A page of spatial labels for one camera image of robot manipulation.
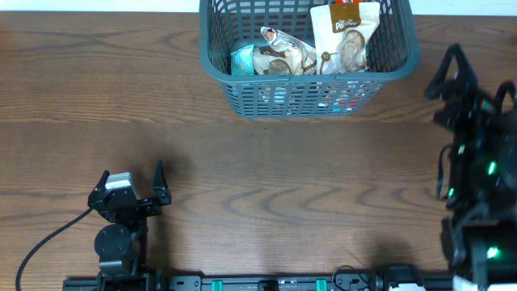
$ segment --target white snack bag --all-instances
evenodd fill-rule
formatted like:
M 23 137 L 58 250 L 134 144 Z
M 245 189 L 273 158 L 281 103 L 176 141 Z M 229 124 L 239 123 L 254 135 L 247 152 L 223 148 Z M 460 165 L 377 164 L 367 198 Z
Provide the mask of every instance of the white snack bag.
M 258 74 L 308 75 L 316 73 L 316 49 L 278 29 L 262 27 L 268 46 L 256 48 L 254 69 Z
M 317 74 L 344 74 L 363 69 L 366 44 L 379 26 L 379 12 L 378 2 L 312 8 Z

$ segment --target snack bag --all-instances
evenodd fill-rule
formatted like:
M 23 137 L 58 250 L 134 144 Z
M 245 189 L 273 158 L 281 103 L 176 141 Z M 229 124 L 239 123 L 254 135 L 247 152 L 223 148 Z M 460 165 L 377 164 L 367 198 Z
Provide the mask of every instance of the snack bag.
M 318 6 L 310 10 L 317 73 L 357 72 L 366 66 L 366 46 L 379 26 L 378 2 Z
M 269 46 L 254 50 L 253 64 L 258 74 L 316 73 L 315 48 L 278 29 L 262 27 L 260 32 Z
M 253 76 L 253 45 L 250 44 L 237 52 L 230 53 L 232 57 L 232 76 Z

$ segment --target black wire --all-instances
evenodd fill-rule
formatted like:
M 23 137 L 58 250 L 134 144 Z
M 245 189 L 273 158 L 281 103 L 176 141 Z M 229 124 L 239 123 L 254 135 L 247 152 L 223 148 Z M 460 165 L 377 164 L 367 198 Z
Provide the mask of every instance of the black wire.
M 23 260 L 22 264 L 19 266 L 18 273 L 16 274 L 16 291 L 21 291 L 21 280 L 22 280 L 22 273 L 25 269 L 25 266 L 31 259 L 31 257 L 50 239 L 61 233 L 63 230 L 66 230 L 67 228 L 71 227 L 73 224 L 75 224 L 77 221 L 80 221 L 83 219 L 86 215 L 88 215 L 94 208 L 90 208 L 87 211 L 85 211 L 83 214 L 79 215 L 77 218 L 72 220 L 71 222 L 67 223 L 66 225 L 62 226 L 59 230 L 54 231 L 51 233 L 48 237 L 44 238 L 40 243 L 38 243 L 31 252 L 28 253 L 28 255 Z
M 436 196 L 438 199 L 441 200 L 441 196 L 439 195 L 442 192 L 442 186 L 443 186 L 443 154 L 445 154 L 445 151 L 447 149 L 452 148 L 452 144 L 448 144 L 442 148 L 442 150 L 439 152 L 439 158 L 438 158 L 438 184 L 436 185 Z
M 355 270 L 354 267 L 352 267 L 351 265 L 343 265 L 343 266 L 339 266 L 335 271 L 334 273 L 332 273 L 332 277 L 330 278 L 331 280 L 331 283 L 333 283 L 337 289 L 341 290 L 341 291 L 350 291 L 348 289 L 344 289 L 343 287 L 339 286 L 338 284 L 336 284 L 336 278 L 335 278 L 335 275 L 336 273 L 341 270 L 342 268 L 350 268 L 352 270 Z M 359 278 L 362 280 L 362 282 L 364 282 L 366 284 L 366 287 L 363 287 L 363 288 L 359 288 L 358 290 L 365 290 L 365 289 L 368 289 L 370 287 L 370 284 L 368 283 L 368 281 L 366 281 L 362 276 L 361 274 L 357 273 L 357 276 L 359 276 Z

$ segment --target basket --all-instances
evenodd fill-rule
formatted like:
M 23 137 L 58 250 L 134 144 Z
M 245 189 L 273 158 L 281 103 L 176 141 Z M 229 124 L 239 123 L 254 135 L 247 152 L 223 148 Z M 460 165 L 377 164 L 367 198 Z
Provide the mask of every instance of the basket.
M 369 41 L 371 73 L 232 76 L 230 53 L 265 46 L 262 26 L 314 46 L 310 9 L 331 0 L 201 0 L 200 61 L 221 83 L 230 107 L 245 118 L 346 116 L 420 60 L 409 0 L 378 0 L 380 24 Z

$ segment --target wood grain surface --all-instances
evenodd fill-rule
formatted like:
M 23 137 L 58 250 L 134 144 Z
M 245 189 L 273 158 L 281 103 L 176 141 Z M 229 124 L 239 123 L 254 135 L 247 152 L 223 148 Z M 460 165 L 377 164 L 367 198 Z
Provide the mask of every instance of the wood grain surface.
M 422 60 L 355 115 L 238 118 L 198 61 L 198 16 L 0 13 L 0 289 L 24 256 L 86 210 L 103 170 L 150 194 L 163 159 L 171 206 L 149 220 L 149 264 L 213 274 L 446 268 L 438 153 L 452 135 L 422 92 L 452 43 L 480 84 L 515 78 L 516 18 L 415 17 Z M 24 289 L 99 270 L 96 213 L 45 245 Z

